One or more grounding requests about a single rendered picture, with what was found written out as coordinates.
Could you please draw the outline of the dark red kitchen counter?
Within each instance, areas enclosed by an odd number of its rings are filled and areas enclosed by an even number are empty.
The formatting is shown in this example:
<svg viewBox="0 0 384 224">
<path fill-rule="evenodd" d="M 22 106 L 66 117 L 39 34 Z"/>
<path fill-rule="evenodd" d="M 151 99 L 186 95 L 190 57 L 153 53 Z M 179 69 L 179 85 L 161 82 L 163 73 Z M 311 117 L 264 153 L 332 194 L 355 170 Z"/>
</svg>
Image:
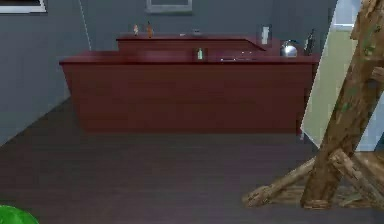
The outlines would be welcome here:
<svg viewBox="0 0 384 224">
<path fill-rule="evenodd" d="M 294 133 L 320 58 L 247 36 L 118 38 L 61 60 L 80 127 L 96 133 Z M 197 59 L 202 48 L 204 58 Z"/>
</svg>

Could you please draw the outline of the clear glass jar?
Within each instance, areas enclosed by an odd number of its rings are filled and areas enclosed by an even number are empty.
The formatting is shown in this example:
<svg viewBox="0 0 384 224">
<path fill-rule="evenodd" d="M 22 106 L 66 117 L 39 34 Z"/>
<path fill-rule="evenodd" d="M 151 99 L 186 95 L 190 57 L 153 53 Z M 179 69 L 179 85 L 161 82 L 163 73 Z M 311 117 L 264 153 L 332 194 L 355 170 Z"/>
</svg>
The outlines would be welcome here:
<svg viewBox="0 0 384 224">
<path fill-rule="evenodd" d="M 262 47 L 271 45 L 271 32 L 272 27 L 270 24 L 262 24 L 259 26 L 257 40 Z"/>
</svg>

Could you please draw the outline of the silver round kettle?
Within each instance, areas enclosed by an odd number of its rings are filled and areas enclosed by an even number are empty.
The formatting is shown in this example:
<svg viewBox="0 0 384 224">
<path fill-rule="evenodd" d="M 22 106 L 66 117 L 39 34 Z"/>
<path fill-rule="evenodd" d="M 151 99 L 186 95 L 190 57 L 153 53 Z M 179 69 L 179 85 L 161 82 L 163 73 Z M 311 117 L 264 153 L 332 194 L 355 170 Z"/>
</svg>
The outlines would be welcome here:
<svg viewBox="0 0 384 224">
<path fill-rule="evenodd" d="M 295 40 L 285 40 L 280 47 L 280 55 L 284 57 L 296 57 L 298 50 Z"/>
</svg>

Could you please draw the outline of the dark glass bottle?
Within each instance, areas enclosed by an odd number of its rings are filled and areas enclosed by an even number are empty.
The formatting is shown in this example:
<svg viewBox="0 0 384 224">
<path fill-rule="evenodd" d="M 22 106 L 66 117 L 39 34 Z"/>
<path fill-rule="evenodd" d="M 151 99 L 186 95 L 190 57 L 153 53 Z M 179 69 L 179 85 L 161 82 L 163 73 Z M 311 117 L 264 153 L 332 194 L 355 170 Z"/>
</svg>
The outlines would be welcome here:
<svg viewBox="0 0 384 224">
<path fill-rule="evenodd" d="M 307 37 L 306 45 L 305 45 L 305 49 L 304 49 L 304 54 L 306 56 L 309 56 L 312 54 L 312 50 L 313 50 L 313 46 L 314 46 L 314 42 L 315 42 L 314 32 L 315 32 L 315 30 L 312 29 L 310 34 Z"/>
</svg>

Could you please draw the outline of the brown wooden log structure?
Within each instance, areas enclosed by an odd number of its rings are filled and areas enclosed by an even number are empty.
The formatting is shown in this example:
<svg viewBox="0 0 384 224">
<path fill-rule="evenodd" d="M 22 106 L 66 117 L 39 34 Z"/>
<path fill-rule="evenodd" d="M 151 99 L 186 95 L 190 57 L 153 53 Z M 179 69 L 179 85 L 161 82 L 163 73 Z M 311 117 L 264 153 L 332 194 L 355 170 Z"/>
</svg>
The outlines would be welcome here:
<svg viewBox="0 0 384 224">
<path fill-rule="evenodd" d="M 384 0 L 362 0 L 351 38 L 357 45 L 318 154 L 244 195 L 245 206 L 267 204 L 305 178 L 300 205 L 328 209 L 346 177 L 373 207 L 384 208 L 384 185 L 355 160 L 355 150 L 384 93 Z"/>
</svg>

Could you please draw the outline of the green round object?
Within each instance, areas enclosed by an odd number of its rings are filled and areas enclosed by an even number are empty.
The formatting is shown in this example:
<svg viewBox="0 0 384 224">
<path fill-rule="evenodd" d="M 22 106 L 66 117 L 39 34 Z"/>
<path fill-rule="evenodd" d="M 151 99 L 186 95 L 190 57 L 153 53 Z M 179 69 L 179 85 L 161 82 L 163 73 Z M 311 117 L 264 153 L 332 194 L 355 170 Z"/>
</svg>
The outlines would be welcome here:
<svg viewBox="0 0 384 224">
<path fill-rule="evenodd" d="M 16 207 L 0 206 L 0 224 L 40 224 L 29 212 Z"/>
</svg>

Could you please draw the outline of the grey framed wall picture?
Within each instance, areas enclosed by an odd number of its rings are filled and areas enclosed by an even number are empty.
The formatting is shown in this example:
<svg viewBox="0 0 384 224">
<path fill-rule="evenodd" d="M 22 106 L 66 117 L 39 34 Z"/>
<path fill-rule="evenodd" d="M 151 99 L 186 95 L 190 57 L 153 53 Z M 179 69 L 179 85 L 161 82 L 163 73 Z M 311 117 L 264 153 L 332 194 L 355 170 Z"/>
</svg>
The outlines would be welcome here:
<svg viewBox="0 0 384 224">
<path fill-rule="evenodd" d="M 193 1 L 187 0 L 186 4 L 154 4 L 153 0 L 146 0 L 145 11 L 149 14 L 191 13 Z"/>
</svg>

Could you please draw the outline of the white framed wall picture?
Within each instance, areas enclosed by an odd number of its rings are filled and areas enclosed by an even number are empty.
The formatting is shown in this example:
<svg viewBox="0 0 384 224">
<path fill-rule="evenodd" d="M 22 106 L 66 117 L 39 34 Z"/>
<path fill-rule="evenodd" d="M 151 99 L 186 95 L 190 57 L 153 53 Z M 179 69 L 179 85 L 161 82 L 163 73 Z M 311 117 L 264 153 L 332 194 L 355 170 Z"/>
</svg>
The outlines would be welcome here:
<svg viewBox="0 0 384 224">
<path fill-rule="evenodd" d="M 45 12 L 44 0 L 0 0 L 0 13 Z"/>
</svg>

